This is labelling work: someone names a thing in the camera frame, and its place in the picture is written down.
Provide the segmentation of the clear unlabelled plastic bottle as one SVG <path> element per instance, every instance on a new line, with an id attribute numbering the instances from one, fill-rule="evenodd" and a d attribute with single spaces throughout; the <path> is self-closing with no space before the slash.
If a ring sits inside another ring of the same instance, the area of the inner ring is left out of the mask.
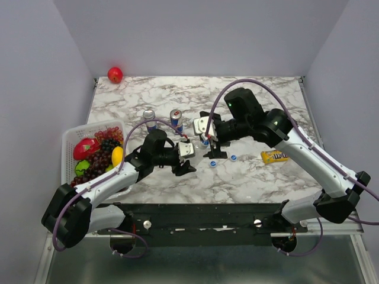
<path id="1" fill-rule="evenodd" d="M 198 141 L 195 143 L 195 147 L 196 147 L 196 149 L 199 149 L 199 150 L 206 150 L 206 149 L 208 149 L 208 148 L 203 149 L 203 148 L 200 147 L 200 140 L 198 140 Z"/>

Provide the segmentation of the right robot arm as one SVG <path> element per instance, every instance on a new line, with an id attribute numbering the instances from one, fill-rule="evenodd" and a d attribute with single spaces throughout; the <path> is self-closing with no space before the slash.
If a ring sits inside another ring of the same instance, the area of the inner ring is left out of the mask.
<path id="1" fill-rule="evenodd" d="M 294 224 L 312 218 L 322 217 L 332 223 L 343 223 L 355 210 L 363 187 L 370 176 L 354 172 L 328 155 L 296 123 L 290 121 L 281 109 L 264 111 L 253 92 L 237 88 L 229 92 L 224 100 L 232 119 L 221 120 L 217 114 L 202 111 L 193 122 L 194 133 L 203 141 L 209 141 L 211 150 L 207 157 L 227 156 L 220 147 L 233 140 L 252 137 L 265 143 L 291 160 L 310 174 L 322 187 L 314 195 L 297 200 L 286 200 L 272 217 L 274 228 L 287 231 Z"/>

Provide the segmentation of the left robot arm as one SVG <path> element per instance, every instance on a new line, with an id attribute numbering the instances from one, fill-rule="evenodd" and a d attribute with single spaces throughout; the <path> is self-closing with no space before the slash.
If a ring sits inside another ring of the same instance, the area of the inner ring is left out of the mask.
<path id="1" fill-rule="evenodd" d="M 174 143 L 163 130 L 155 129 L 141 146 L 122 154 L 121 163 L 109 172 L 75 187 L 67 183 L 59 186 L 41 219 L 53 234 L 54 248 L 71 248 L 90 231 L 113 228 L 119 234 L 128 232 L 130 217 L 116 206 L 106 210 L 100 204 L 149 176 L 155 167 L 170 166 L 175 176 L 195 172 L 189 161 L 194 154 L 194 145 L 187 136 Z"/>

